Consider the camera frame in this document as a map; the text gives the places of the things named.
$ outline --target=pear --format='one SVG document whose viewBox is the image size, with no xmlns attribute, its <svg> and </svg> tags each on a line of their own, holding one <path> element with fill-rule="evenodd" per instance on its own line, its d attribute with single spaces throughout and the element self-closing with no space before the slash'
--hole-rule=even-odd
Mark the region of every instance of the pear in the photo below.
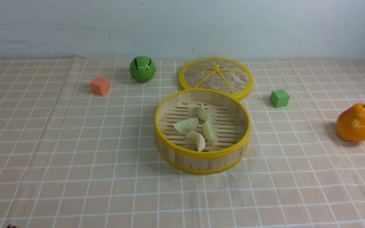
<svg viewBox="0 0 365 228">
<path fill-rule="evenodd" d="M 365 141 L 365 104 L 358 103 L 343 111 L 337 118 L 336 130 L 342 140 Z"/>
</svg>

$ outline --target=dumpling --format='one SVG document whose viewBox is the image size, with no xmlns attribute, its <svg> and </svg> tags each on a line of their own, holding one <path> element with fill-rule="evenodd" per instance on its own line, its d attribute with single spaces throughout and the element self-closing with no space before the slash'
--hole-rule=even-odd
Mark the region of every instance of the dumpling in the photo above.
<svg viewBox="0 0 365 228">
<path fill-rule="evenodd" d="M 205 110 L 204 105 L 201 104 L 201 107 L 197 108 L 197 117 L 202 121 L 207 121 L 209 114 Z"/>
<path fill-rule="evenodd" d="M 197 147 L 198 152 L 203 151 L 205 148 L 205 139 L 204 136 L 202 136 L 200 133 L 196 131 L 190 131 L 187 135 L 187 137 L 191 138 L 195 146 Z"/>
<path fill-rule="evenodd" d="M 202 129 L 204 137 L 207 141 L 218 141 L 219 138 L 216 135 L 215 127 L 212 123 L 212 118 L 209 117 L 204 123 L 204 128 Z"/>
<path fill-rule="evenodd" d="M 174 128 L 181 134 L 188 134 L 190 131 L 194 131 L 198 126 L 198 118 L 190 118 L 183 121 L 178 121 L 173 124 Z"/>
</svg>

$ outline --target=white wall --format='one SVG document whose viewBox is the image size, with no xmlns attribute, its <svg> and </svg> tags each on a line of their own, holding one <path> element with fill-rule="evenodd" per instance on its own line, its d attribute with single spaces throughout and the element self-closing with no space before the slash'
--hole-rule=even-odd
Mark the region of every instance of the white wall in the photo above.
<svg viewBox="0 0 365 228">
<path fill-rule="evenodd" d="M 365 58 L 365 0 L 0 0 L 0 57 Z"/>
</svg>

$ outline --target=green cube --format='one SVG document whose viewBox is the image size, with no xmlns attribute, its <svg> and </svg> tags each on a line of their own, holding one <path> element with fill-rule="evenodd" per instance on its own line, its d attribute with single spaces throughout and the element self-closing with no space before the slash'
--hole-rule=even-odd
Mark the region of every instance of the green cube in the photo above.
<svg viewBox="0 0 365 228">
<path fill-rule="evenodd" d="M 289 100 L 290 95 L 284 89 L 271 92 L 270 102 L 275 108 L 287 106 Z"/>
</svg>

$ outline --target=orange cube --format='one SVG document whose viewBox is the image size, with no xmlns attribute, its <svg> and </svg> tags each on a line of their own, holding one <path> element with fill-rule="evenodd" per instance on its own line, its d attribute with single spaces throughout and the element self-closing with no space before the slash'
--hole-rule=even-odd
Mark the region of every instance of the orange cube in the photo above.
<svg viewBox="0 0 365 228">
<path fill-rule="evenodd" d="M 105 78 L 96 77 L 90 82 L 91 90 L 94 94 L 103 96 L 110 90 L 109 81 Z"/>
</svg>

